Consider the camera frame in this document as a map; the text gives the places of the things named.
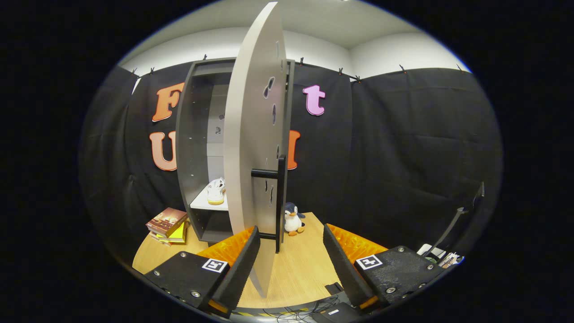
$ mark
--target cabinet door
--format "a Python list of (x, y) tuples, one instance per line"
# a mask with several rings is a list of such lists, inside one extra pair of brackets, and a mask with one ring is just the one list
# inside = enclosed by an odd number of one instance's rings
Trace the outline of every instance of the cabinet door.
[[(279, 4), (268, 3), (243, 39), (227, 93), (223, 163), (233, 234), (259, 227), (275, 233), (277, 180), (252, 178), (251, 169), (277, 170), (286, 150), (287, 62)], [(275, 257), (275, 241), (261, 240), (250, 278), (266, 297)]]

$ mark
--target stack of books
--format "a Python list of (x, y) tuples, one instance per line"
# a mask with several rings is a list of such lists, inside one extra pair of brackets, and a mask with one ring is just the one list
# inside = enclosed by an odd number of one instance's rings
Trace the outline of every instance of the stack of books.
[(146, 224), (149, 235), (165, 245), (185, 243), (188, 225), (187, 213), (171, 207), (156, 215)]

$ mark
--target white sneaker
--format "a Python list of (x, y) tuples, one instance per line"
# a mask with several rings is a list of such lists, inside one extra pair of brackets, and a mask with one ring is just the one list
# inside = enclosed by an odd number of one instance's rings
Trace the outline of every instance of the white sneaker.
[(207, 186), (207, 202), (213, 205), (223, 203), (223, 192), (225, 192), (225, 180), (221, 177), (212, 180)]

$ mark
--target yellow black tape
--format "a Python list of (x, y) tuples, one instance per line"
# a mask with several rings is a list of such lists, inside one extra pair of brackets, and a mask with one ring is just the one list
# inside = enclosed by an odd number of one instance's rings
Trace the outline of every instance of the yellow black tape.
[(302, 309), (297, 309), (297, 310), (293, 310), (292, 312), (279, 312), (279, 313), (246, 313), (246, 312), (236, 312), (236, 311), (231, 311), (231, 314), (235, 314), (235, 315), (242, 315), (242, 316), (258, 316), (258, 317), (278, 317), (280, 315), (284, 315), (284, 314), (289, 314), (289, 313), (301, 313), (301, 312), (306, 312), (309, 309), (307, 307), (304, 307)]

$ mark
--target white wall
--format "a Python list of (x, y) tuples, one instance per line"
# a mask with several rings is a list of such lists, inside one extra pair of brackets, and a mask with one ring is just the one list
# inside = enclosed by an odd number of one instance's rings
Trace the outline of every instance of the white wall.
[[(208, 59), (237, 57), (248, 28), (222, 28), (179, 37), (153, 47), (122, 65), (128, 71), (137, 68), (143, 75), (154, 67), (165, 67)], [(470, 71), (454, 54), (425, 33), (400, 33), (381, 37), (347, 50), (328, 41), (300, 33), (284, 31), (288, 59), (338, 71), (369, 76), (414, 68), (443, 67)]]
[[(189, 34), (153, 47), (122, 65), (128, 71), (137, 68), (136, 74), (143, 75), (154, 67), (165, 67), (203, 59), (237, 57), (239, 47), (248, 28), (222, 28)], [(285, 52), (288, 59), (317, 65), (330, 70), (354, 75), (351, 54), (341, 46), (304, 34), (284, 31)]]
[(381, 37), (350, 50), (352, 66), (362, 79), (415, 68), (442, 67), (469, 71), (445, 46), (425, 33), (400, 33)]

